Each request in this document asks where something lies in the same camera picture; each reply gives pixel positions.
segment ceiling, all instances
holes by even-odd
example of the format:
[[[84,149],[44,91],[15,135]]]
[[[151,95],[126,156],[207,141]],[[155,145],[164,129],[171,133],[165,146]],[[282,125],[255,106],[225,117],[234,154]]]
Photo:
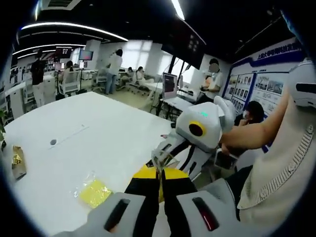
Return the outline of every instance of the ceiling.
[[[293,37],[280,13],[267,0],[179,0],[179,3],[186,22],[206,41],[205,53],[228,62]],[[37,22],[70,22],[129,40],[163,42],[166,26],[176,17],[175,13],[171,0],[43,0]],[[32,16],[25,25],[34,22]],[[18,36],[15,51],[54,43],[85,44],[90,39],[102,43],[122,41],[99,32],[64,26],[30,28],[20,31]],[[31,52],[21,52],[15,57]]]

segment green indicator light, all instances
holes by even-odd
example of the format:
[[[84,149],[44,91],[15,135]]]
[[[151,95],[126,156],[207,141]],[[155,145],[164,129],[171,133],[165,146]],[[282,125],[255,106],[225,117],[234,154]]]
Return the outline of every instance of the green indicator light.
[[[207,116],[208,116],[208,114],[205,113],[205,112],[201,112],[201,115],[203,115],[204,117],[207,117]]]

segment yellow sponge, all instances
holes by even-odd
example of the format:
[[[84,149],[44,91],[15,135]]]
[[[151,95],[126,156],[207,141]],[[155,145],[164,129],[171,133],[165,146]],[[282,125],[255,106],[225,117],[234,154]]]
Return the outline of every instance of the yellow sponge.
[[[108,190],[100,180],[95,179],[80,192],[79,197],[92,208],[96,208],[111,194],[112,191]]]

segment white desk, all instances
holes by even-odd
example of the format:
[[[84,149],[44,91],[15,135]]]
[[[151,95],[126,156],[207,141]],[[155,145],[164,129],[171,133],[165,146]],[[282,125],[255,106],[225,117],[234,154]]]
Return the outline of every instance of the white desk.
[[[163,90],[163,83],[162,82],[158,82],[158,83],[146,83],[144,86],[146,86],[151,92],[149,94],[149,96],[146,98],[146,102],[145,105],[149,103],[149,101],[151,100],[152,96],[154,95],[154,93],[158,93],[158,94],[162,94],[162,90]],[[193,91],[193,95],[189,95],[185,92],[182,91],[178,91],[177,94],[178,96],[181,96],[183,99],[187,99],[190,102],[195,102],[198,98],[199,95],[199,91],[195,91],[189,88],[182,88],[182,90],[184,91]]]
[[[13,192],[46,235],[86,222],[90,208],[73,192],[90,172],[124,192],[163,140],[160,135],[171,131],[169,121],[94,92],[37,108],[5,129],[5,158],[12,157],[12,145],[21,146],[27,166]]]
[[[53,75],[51,75],[51,74],[44,75],[44,77],[43,77],[43,81],[50,80],[50,79],[55,80],[55,77]],[[9,90],[5,91],[5,96],[8,96],[8,95],[12,94],[12,93],[14,93],[15,91],[17,91],[19,89],[24,89],[25,87],[26,87],[26,83],[24,81],[24,82],[22,82],[22,83],[20,83],[20,84],[18,84],[16,86],[10,88]]]
[[[166,99],[163,100],[164,103],[175,107],[178,110],[184,111],[185,109],[187,109],[188,107],[191,107],[193,104],[191,104],[190,102],[181,99],[179,97],[174,97],[174,98],[170,98],[170,99]]]

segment window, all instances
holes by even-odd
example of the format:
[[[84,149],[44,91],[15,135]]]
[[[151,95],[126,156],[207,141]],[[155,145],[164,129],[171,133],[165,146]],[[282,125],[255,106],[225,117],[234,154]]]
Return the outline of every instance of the window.
[[[162,73],[164,72],[165,73],[168,72],[171,59],[172,59],[171,54],[163,53],[163,56],[160,60],[159,70],[158,70],[159,75],[162,75]],[[176,58],[175,64],[172,69],[172,74],[178,77],[181,71],[182,64],[183,64],[183,60]],[[185,63],[182,70],[183,82],[190,84],[193,77],[193,73],[194,73],[194,67],[190,67],[190,69],[184,72],[187,66],[188,66],[188,63]]]
[[[123,68],[145,68],[152,47],[151,41],[130,40],[123,47]]]
[[[160,60],[158,75],[162,75],[163,73],[168,72],[171,59],[172,59],[171,54],[163,53],[163,56],[161,57],[161,60]]]
[[[172,69],[172,74],[179,76],[182,64],[183,64],[183,60],[177,58],[176,64],[173,66],[173,69]],[[188,63],[184,63],[184,67],[182,70],[183,82],[190,84],[192,81],[193,73],[194,73],[194,67],[191,66],[190,69],[188,69],[187,71],[184,71],[187,68],[187,66],[188,66]]]
[[[71,54],[71,61],[73,64],[77,64],[79,61],[80,48],[75,48]]]

